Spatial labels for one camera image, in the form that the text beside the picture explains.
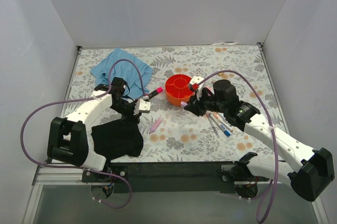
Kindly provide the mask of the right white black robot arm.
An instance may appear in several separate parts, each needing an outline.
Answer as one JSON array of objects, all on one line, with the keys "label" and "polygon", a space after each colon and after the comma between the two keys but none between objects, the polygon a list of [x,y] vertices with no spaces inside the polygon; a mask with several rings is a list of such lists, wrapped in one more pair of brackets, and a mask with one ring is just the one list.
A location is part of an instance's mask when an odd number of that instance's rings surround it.
[{"label": "right white black robot arm", "polygon": [[243,180],[255,176],[274,178],[290,186],[297,195],[313,202],[335,179],[333,156],[326,148],[314,149],[301,143],[283,130],[270,126],[265,115],[253,105],[239,99],[235,87],[228,80],[218,80],[210,91],[193,78],[188,88],[195,94],[184,107],[197,116],[207,111],[223,114],[226,121],[240,131],[256,138],[284,160],[282,164],[268,161],[254,154],[241,158],[236,169]]}]

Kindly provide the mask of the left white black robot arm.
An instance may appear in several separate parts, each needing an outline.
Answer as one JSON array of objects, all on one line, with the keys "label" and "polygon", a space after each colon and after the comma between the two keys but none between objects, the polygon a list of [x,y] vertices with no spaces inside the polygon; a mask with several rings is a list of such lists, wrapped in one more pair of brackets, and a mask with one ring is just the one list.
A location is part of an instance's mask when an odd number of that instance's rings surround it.
[{"label": "left white black robot arm", "polygon": [[127,82],[114,77],[111,85],[97,85],[91,99],[81,104],[75,111],[64,118],[54,118],[49,130],[48,158],[94,170],[94,176],[99,181],[108,181],[112,169],[105,164],[106,157],[94,151],[94,145],[87,138],[88,130],[99,115],[109,108],[121,114],[123,121],[138,123],[142,113],[150,112],[150,99],[163,91],[160,87],[129,102],[125,100],[126,89]]}]

